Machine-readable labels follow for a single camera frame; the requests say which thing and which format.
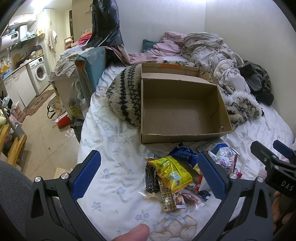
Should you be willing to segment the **person's right hand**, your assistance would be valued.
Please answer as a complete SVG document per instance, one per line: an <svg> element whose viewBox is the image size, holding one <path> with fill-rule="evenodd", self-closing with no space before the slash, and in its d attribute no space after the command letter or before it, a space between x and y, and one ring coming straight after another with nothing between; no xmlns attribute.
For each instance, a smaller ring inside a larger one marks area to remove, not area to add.
<svg viewBox="0 0 296 241"><path fill-rule="evenodd" d="M272 214L273 214L273 232L276 231L277 223L279 220L281 220L282 225L286 225L294 212L288 213L286 215L283 215L283 213L280 211L280 201L281 201L282 194L278 191L276 191L273 195L274 202L272 204Z"/></svg>

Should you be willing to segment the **person's left hand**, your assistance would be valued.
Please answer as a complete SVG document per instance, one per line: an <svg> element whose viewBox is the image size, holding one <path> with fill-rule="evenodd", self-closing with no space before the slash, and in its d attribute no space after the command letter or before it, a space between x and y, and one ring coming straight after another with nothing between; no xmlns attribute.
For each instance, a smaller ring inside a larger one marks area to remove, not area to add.
<svg viewBox="0 0 296 241"><path fill-rule="evenodd" d="M149 227L139 224L129 232L114 238L112 241L147 241L149 237Z"/></svg>

